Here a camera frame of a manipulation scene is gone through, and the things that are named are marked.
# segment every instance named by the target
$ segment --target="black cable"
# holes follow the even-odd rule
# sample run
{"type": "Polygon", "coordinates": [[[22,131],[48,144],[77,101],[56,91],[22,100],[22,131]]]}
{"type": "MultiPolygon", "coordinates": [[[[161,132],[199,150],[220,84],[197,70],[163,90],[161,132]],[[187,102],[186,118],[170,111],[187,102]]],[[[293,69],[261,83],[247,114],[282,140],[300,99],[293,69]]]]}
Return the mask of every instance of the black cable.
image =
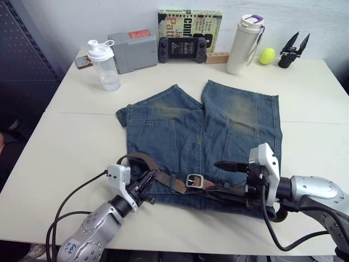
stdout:
{"type": "Polygon", "coordinates": [[[70,212],[65,215],[60,216],[57,220],[55,220],[49,227],[47,234],[46,234],[46,242],[45,242],[45,249],[46,249],[46,257],[47,257],[47,262],[51,262],[51,255],[50,255],[50,235],[52,228],[57,225],[58,221],[61,219],[71,216],[71,215],[76,215],[76,214],[90,214],[91,212],[88,211],[75,211],[75,212],[70,212]]]}
{"type": "Polygon", "coordinates": [[[272,239],[273,239],[274,243],[276,244],[276,246],[280,250],[285,251],[285,252],[286,251],[290,251],[290,250],[294,249],[295,247],[297,247],[299,244],[303,243],[304,241],[306,241],[306,240],[308,240],[308,239],[310,239],[312,237],[329,234],[329,232],[327,232],[327,231],[319,231],[319,232],[311,233],[309,235],[301,237],[300,239],[296,240],[294,243],[290,244],[289,246],[283,247],[280,244],[278,238],[276,237],[276,234],[275,234],[275,232],[274,232],[274,230],[272,228],[272,224],[270,223],[270,220],[269,220],[269,217],[268,217],[268,214],[267,214],[265,193],[266,193],[266,185],[264,184],[262,186],[262,190],[261,190],[261,200],[262,200],[261,209],[262,209],[262,213],[263,213],[263,218],[264,218],[264,221],[267,224],[267,227],[269,229],[270,235],[272,236],[272,239]]]}
{"type": "MultiPolygon", "coordinates": [[[[107,173],[107,170],[104,170],[101,174],[99,174],[98,176],[95,176],[94,178],[92,178],[91,180],[87,181],[86,183],[82,184],[81,186],[79,186],[78,188],[76,188],[74,191],[72,191],[62,202],[61,206],[59,207],[55,220],[54,222],[57,222],[57,219],[59,217],[59,214],[61,213],[61,210],[64,206],[64,204],[68,201],[68,199],[74,195],[78,190],[80,190],[81,188],[83,188],[84,186],[86,186],[87,184],[95,181],[97,178],[101,177],[102,175],[105,175],[107,173]]],[[[56,257],[57,257],[57,250],[56,250],[56,230],[57,230],[57,226],[56,224],[54,224],[53,226],[53,231],[52,231],[52,260],[55,261],[56,257]]]]}

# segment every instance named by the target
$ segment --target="game controller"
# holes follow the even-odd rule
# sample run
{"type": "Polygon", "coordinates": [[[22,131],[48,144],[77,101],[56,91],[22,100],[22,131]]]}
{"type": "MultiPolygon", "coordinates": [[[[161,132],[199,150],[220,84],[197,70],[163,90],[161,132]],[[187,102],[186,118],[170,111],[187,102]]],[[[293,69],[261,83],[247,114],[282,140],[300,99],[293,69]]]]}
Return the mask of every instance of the game controller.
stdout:
{"type": "Polygon", "coordinates": [[[206,58],[206,39],[204,37],[162,37],[159,40],[159,62],[169,59],[192,59],[202,63],[206,58]]]}

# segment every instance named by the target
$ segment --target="brown belt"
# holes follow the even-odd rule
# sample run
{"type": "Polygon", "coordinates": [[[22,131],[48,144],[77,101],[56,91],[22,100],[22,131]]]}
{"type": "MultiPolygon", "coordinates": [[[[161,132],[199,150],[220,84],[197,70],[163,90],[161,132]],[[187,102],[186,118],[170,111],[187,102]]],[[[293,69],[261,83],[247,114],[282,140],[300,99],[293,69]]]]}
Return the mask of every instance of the brown belt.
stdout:
{"type": "MultiPolygon", "coordinates": [[[[130,157],[143,160],[145,164],[148,166],[149,170],[157,170],[155,179],[161,184],[167,187],[173,188],[178,193],[184,194],[188,190],[188,188],[199,188],[201,190],[205,190],[207,188],[213,188],[213,187],[222,188],[222,185],[215,184],[210,180],[204,179],[202,175],[197,175],[197,174],[188,175],[186,179],[186,183],[184,183],[182,180],[175,179],[174,181],[175,184],[171,186],[171,180],[172,180],[171,175],[168,175],[165,172],[161,171],[157,163],[155,163],[154,160],[150,158],[150,156],[144,153],[126,154],[118,160],[117,164],[121,165],[121,162],[124,158],[130,158],[130,157]]],[[[231,194],[244,196],[244,190],[242,189],[237,189],[237,188],[224,188],[224,189],[228,190],[231,194]]]]}

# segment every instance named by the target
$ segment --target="jeans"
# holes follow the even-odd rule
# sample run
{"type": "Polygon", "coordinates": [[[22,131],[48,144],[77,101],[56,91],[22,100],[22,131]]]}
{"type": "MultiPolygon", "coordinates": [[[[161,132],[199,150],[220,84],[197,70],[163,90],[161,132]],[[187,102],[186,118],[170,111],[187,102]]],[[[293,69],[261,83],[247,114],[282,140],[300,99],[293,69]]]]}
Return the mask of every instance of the jeans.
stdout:
{"type": "MultiPolygon", "coordinates": [[[[185,182],[188,174],[201,174],[224,187],[244,188],[245,173],[216,168],[222,160],[248,163],[253,147],[267,142],[281,164],[278,96],[267,96],[208,81],[202,102],[177,85],[116,112],[127,129],[128,153],[148,154],[164,170],[185,182]]],[[[137,179],[140,171],[133,171],[137,179]]],[[[154,181],[148,190],[159,202],[202,210],[260,217],[244,205],[226,205],[193,189],[178,194],[154,181]]]]}

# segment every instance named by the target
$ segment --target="gray box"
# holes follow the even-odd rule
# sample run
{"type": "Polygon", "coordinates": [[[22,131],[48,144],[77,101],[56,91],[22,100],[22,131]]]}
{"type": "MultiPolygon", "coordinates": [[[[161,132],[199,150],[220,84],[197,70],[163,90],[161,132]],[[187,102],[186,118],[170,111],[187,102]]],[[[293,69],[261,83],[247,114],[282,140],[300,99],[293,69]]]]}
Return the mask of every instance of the gray box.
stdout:
{"type": "Polygon", "coordinates": [[[110,34],[108,40],[115,42],[111,48],[119,74],[158,63],[157,37],[149,30],[110,34]]]}

